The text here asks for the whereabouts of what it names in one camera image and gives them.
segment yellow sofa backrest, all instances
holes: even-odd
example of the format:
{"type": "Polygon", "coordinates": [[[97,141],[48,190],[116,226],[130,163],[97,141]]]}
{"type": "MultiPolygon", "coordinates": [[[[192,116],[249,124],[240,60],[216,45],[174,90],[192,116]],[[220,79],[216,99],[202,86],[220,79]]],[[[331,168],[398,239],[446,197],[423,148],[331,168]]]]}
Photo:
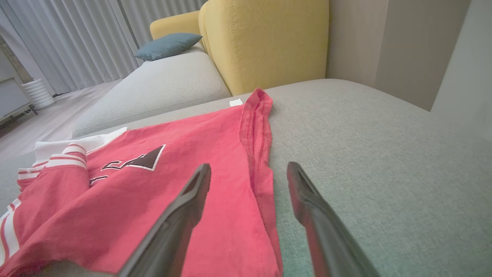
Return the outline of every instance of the yellow sofa backrest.
{"type": "Polygon", "coordinates": [[[232,95],[325,78],[328,0],[208,0],[150,29],[201,34],[232,95]]]}

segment blue pillow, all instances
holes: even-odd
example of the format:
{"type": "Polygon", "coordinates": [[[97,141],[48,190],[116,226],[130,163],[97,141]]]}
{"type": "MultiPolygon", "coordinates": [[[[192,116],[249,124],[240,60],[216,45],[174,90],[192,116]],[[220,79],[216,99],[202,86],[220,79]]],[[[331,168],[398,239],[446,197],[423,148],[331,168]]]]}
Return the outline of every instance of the blue pillow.
{"type": "Polygon", "coordinates": [[[202,36],[197,34],[169,34],[145,44],[138,49],[135,57],[144,61],[155,61],[175,56],[190,49],[201,39],[202,36]]]}

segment wooden floor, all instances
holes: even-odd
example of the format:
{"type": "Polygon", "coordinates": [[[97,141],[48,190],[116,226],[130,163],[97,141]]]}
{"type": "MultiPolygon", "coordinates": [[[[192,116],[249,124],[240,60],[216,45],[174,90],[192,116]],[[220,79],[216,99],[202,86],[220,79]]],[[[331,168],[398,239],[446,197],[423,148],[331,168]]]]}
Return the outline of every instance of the wooden floor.
{"type": "Polygon", "coordinates": [[[120,80],[56,97],[56,103],[42,109],[38,115],[30,113],[17,122],[2,126],[0,161],[29,153],[37,141],[58,141],[72,138],[75,123],[81,115],[120,80]]]}

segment garment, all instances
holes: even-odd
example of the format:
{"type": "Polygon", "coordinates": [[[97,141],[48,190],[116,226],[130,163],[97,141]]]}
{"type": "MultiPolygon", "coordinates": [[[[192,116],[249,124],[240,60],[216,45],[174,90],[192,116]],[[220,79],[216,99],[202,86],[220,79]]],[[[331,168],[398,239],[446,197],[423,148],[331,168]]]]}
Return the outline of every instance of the garment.
{"type": "Polygon", "coordinates": [[[22,192],[2,218],[0,276],[61,259],[118,272],[202,163],[212,169],[210,190],[182,275],[281,275],[268,168],[271,106],[256,90],[242,106],[40,143],[33,168],[19,170],[22,192]]]}

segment plant trunk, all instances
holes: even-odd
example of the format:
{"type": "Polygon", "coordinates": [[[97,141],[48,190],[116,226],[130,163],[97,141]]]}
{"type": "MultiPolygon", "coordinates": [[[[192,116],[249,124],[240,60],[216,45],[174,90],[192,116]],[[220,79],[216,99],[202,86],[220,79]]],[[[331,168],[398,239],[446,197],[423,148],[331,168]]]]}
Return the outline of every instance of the plant trunk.
{"type": "Polygon", "coordinates": [[[24,68],[24,66],[21,64],[17,56],[12,52],[12,49],[10,49],[10,46],[8,46],[7,42],[5,42],[5,39],[0,35],[0,49],[1,51],[5,54],[7,57],[8,61],[12,66],[14,67],[15,71],[17,72],[17,75],[20,77],[21,81],[23,84],[27,84],[29,82],[32,82],[32,77],[29,75],[27,70],[24,68]]]}

